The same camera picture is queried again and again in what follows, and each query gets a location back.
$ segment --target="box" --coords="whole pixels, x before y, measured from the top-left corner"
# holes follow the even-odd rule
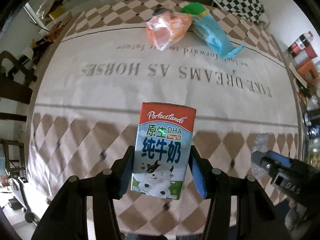
[[[186,175],[196,110],[187,106],[142,103],[131,190],[180,198]]]
[[[308,84],[314,84],[319,80],[319,74],[309,58],[298,65],[297,72]]]
[[[2,187],[10,186],[7,175],[0,175],[0,184]]]

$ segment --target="diamond pattern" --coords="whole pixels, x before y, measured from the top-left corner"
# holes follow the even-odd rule
[[[29,147],[28,176],[30,182],[47,195],[55,195],[64,181],[71,175],[91,177],[121,157],[128,145],[134,145],[136,125],[115,126],[89,120],[52,117],[35,113]],[[251,173],[250,154],[257,133],[195,131],[193,142],[204,158],[213,167],[220,168],[229,176],[241,177]],[[291,154],[295,156],[297,134],[268,135],[268,149],[282,149],[286,154],[291,143]],[[259,180],[262,187],[278,203],[285,195],[269,183],[270,177]],[[187,169],[184,189],[179,201],[149,197],[128,190],[119,201],[114,200],[120,230],[147,235],[168,232],[177,235],[201,233],[209,208],[209,201],[202,200],[196,191],[190,170]],[[232,205],[230,224],[236,223],[236,205]]]
[[[176,11],[180,11],[188,4],[186,1],[178,0],[135,0],[106,4],[101,8],[93,8],[88,12],[82,12],[65,36],[104,26],[143,23],[152,17],[158,5],[170,6]],[[282,62],[280,53],[273,42],[273,37],[264,30],[227,11],[210,6],[205,7],[231,38],[245,41]]]
[[[226,146],[231,158],[234,159],[243,146],[244,139],[241,133],[228,133],[224,138],[223,143]]]

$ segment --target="wooden chair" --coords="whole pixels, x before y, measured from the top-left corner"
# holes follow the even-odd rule
[[[24,144],[20,143],[18,141],[11,141],[11,140],[4,140],[1,139],[0,143],[3,144],[3,151],[4,151],[4,157],[5,157],[5,169],[7,172],[17,172],[17,171],[26,171],[26,164],[25,164],[25,158],[24,158]],[[9,158],[9,145],[15,145],[19,146],[19,152],[20,152],[20,160],[12,160]],[[20,163],[21,167],[17,168],[15,167],[15,163]]]
[[[26,82],[36,81],[37,77],[34,73],[22,65],[10,52],[2,51],[0,53],[0,65],[2,66],[3,60],[8,59],[12,62],[14,67],[18,68],[25,74]],[[24,104],[29,104],[32,95],[32,89],[23,86],[5,75],[0,76],[0,97],[18,101]]]

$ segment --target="cartoon cow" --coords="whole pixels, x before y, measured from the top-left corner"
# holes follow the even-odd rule
[[[148,190],[147,195],[156,197],[165,197],[170,195],[169,187],[171,186],[171,178],[173,178],[173,166],[168,169],[164,165],[158,164],[159,160],[153,165],[148,164],[144,173],[144,180],[139,183],[138,187]]]

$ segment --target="plastic bottle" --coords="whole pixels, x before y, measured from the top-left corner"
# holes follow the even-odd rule
[[[288,48],[292,57],[296,57],[301,51],[310,45],[313,40],[313,34],[311,32],[302,34],[291,46]]]
[[[317,169],[320,169],[320,148],[308,147],[307,163]]]

